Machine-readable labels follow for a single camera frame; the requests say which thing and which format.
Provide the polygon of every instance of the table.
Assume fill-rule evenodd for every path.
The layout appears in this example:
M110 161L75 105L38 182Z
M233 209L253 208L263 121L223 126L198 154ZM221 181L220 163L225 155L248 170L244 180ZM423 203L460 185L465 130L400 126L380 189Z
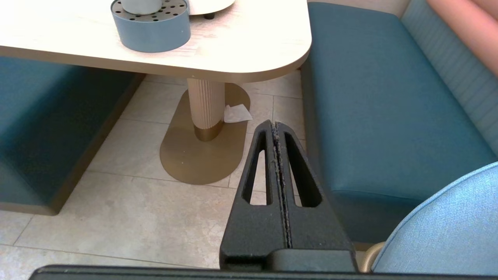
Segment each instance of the table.
M243 103L234 83L269 80L298 68L311 45L306 0L236 0L213 20L191 16L191 39L162 53L127 49L111 0L0 0L0 55L188 79L160 148L174 178L208 184L240 163L247 123L224 124L225 104Z

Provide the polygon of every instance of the tiled floor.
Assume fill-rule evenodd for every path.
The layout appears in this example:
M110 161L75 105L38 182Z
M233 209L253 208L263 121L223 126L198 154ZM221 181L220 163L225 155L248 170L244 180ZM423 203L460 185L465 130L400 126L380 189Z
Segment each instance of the tiled floor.
M254 118L244 157L251 132L267 119L295 129L304 144L298 71L242 87ZM164 171L159 146L185 90L185 80L148 76L59 215L0 211L0 280L25 280L48 264L218 267L245 158L210 185L181 183ZM256 176L252 203L263 204L262 165Z

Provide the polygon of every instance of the blue cylindrical holder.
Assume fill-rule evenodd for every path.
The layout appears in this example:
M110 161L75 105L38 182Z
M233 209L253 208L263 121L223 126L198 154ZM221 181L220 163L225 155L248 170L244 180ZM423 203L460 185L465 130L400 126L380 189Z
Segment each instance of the blue cylindrical holder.
M136 15L123 9L120 0L111 5L121 42L141 52L176 49L190 39L188 5L185 0L163 0L163 7L153 14Z

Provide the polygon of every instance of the booth backrest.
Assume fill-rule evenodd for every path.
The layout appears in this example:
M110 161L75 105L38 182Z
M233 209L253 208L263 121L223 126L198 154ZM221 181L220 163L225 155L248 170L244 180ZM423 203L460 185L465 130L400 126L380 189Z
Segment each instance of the booth backrest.
M412 0L401 20L498 154L498 78L426 0Z

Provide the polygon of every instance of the booth seat cushion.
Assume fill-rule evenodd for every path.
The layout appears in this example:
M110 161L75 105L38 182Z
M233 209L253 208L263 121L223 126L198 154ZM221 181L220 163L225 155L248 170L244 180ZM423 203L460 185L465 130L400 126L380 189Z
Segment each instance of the booth seat cushion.
M71 192L135 73L8 57L0 71L0 206L49 206Z
M308 4L310 161L354 241L385 241L419 203L497 160L399 19Z

